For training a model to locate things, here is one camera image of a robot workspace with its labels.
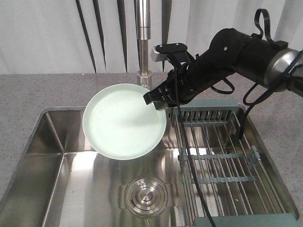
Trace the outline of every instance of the faucet base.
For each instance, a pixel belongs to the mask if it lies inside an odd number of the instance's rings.
[[[141,75],[140,71],[137,72],[137,84],[146,87],[147,89],[152,89],[152,72],[148,70],[147,75]]]

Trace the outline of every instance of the black stripe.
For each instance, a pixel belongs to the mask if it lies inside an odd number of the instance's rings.
[[[169,22],[171,13],[171,0],[162,0],[162,44],[167,44],[169,38]],[[164,61],[162,62],[162,69],[164,72]]]
[[[105,69],[106,69],[104,36],[103,36],[102,22],[101,22],[100,9],[99,9],[99,0],[93,0],[93,4],[94,4],[94,9],[95,9],[97,26],[98,26],[98,31],[99,31],[99,35],[100,35],[101,46],[103,49],[103,57],[104,57],[104,63],[105,63]]]
[[[118,5],[118,12],[119,12],[122,47],[123,47],[123,54],[124,54],[124,63],[125,63],[125,69],[126,69],[126,72],[127,72],[127,41],[126,41],[124,0],[117,0],[117,5]]]
[[[92,50],[91,45],[90,45],[89,34],[87,33],[87,29],[86,29],[86,25],[85,25],[83,13],[82,13],[81,5],[80,5],[80,0],[76,0],[76,4],[77,4],[80,20],[81,20],[81,23],[82,23],[82,28],[83,28],[83,32],[84,32],[84,35],[85,35],[87,47],[89,48],[90,58],[91,58],[91,61],[93,63],[94,70],[95,70],[95,73],[96,73],[97,71],[96,71],[95,58],[94,58],[93,50]]]

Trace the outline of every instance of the granite countertop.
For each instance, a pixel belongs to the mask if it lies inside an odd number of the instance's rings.
[[[153,76],[153,85],[166,74]],[[253,82],[230,76],[236,91],[230,96],[208,89],[199,97],[233,97],[239,103]],[[85,106],[100,90],[118,83],[136,83],[135,74],[0,75],[0,198],[16,169],[39,114],[51,106]],[[284,91],[257,105],[250,118],[303,214],[303,98]]]

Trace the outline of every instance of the white curtain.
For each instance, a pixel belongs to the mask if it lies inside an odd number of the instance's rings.
[[[149,49],[180,42],[195,55],[223,28],[257,33],[258,8],[274,40],[302,49],[302,0],[151,0]],[[134,12],[134,0],[0,0],[0,73],[136,72]],[[171,66],[149,59],[149,68]]]

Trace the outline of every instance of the dish rack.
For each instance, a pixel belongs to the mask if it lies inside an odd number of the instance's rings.
[[[256,130],[246,123],[243,138],[237,137],[239,118],[244,113],[235,100],[197,99],[182,106],[181,112],[198,181],[215,221],[226,223],[222,218],[233,217],[236,226],[237,217],[260,220],[267,215],[267,221],[289,218],[287,225],[296,226],[292,221],[298,218],[297,211],[291,201],[284,199],[285,188],[278,183],[264,145],[256,139]],[[190,170],[177,109],[172,110],[171,122],[178,141],[189,221],[202,226],[206,214]]]

